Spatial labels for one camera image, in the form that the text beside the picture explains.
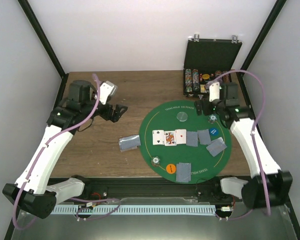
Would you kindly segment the clear round dealer button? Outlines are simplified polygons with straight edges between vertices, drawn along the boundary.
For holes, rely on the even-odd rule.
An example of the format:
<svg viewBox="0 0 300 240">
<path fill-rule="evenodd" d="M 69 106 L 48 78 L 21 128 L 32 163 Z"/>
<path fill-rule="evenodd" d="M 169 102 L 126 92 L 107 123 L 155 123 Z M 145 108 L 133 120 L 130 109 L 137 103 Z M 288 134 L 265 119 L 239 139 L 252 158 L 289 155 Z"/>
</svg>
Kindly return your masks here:
<svg viewBox="0 0 300 240">
<path fill-rule="evenodd" d="M 179 112 L 177 115 L 176 115 L 176 118 L 180 121 L 180 122 L 185 122 L 187 119 L 188 119 L 188 115 L 186 112 Z"/>
</svg>

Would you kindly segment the blue round dealer button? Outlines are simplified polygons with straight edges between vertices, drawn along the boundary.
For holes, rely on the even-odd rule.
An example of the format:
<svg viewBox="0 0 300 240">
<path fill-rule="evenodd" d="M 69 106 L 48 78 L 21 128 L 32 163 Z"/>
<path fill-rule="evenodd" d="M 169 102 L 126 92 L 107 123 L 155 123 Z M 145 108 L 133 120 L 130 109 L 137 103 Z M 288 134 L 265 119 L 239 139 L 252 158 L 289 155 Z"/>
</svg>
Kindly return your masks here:
<svg viewBox="0 0 300 240">
<path fill-rule="evenodd" d="M 219 130 L 216 127 L 212 127 L 209 129 L 209 134 L 211 136 L 217 136 L 219 134 Z"/>
</svg>

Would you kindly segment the blue patterned card deck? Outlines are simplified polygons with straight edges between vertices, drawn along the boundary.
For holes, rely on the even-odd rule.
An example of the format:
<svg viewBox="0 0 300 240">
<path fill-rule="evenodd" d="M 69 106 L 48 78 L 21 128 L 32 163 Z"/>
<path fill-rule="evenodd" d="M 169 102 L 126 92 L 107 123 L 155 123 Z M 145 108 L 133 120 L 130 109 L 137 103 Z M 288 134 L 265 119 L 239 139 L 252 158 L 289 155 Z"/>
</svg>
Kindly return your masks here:
<svg viewBox="0 0 300 240">
<path fill-rule="evenodd" d="M 118 144 L 121 152 L 137 149 L 141 146 L 140 136 L 137 134 L 120 138 Z"/>
</svg>

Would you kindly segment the orange round blind button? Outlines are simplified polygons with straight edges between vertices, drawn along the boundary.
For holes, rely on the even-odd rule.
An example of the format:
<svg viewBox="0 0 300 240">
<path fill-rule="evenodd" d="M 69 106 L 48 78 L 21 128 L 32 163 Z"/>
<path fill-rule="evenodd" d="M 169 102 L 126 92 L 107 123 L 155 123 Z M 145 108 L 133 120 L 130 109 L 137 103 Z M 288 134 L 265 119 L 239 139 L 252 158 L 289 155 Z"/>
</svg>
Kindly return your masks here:
<svg viewBox="0 0 300 240">
<path fill-rule="evenodd" d="M 168 174 L 172 175 L 176 173 L 177 167 L 174 164 L 170 163 L 166 166 L 165 170 Z"/>
</svg>

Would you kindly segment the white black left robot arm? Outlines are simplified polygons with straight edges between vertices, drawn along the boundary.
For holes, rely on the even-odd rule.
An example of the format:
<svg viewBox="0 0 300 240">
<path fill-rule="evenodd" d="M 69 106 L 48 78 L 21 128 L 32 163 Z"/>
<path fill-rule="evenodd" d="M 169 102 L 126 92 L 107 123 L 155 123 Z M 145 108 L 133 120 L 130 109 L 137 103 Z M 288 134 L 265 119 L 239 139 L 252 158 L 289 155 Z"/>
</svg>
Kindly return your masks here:
<svg viewBox="0 0 300 240">
<path fill-rule="evenodd" d="M 92 196 L 91 180 L 74 175 L 49 185 L 51 173 L 61 153 L 81 125 L 100 116 L 117 122 L 127 106 L 109 103 L 117 86 L 110 81 L 93 86 L 86 80 L 73 81 L 68 95 L 51 111 L 43 138 L 30 163 L 15 183 L 7 183 L 2 193 L 16 207 L 40 219 L 47 218 L 55 206 L 71 198 L 87 202 Z"/>
</svg>

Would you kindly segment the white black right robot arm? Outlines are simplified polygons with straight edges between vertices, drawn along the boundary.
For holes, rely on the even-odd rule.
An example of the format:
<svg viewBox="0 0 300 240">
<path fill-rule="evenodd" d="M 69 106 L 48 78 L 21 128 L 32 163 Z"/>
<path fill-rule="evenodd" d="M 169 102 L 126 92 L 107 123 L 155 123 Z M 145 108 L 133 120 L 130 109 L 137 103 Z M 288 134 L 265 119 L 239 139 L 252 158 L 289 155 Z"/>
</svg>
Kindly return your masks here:
<svg viewBox="0 0 300 240">
<path fill-rule="evenodd" d="M 222 202 L 233 195 L 242 199 L 249 209 L 284 205 L 293 177 L 290 172 L 282 171 L 269 153 L 256 129 L 257 119 L 252 110 L 240 105 L 238 85 L 214 80 L 206 84 L 205 89 L 207 95 L 194 103 L 197 115 L 217 116 L 236 138 L 250 171 L 249 181 L 222 178 L 220 184 L 212 188 L 213 198 Z"/>
</svg>

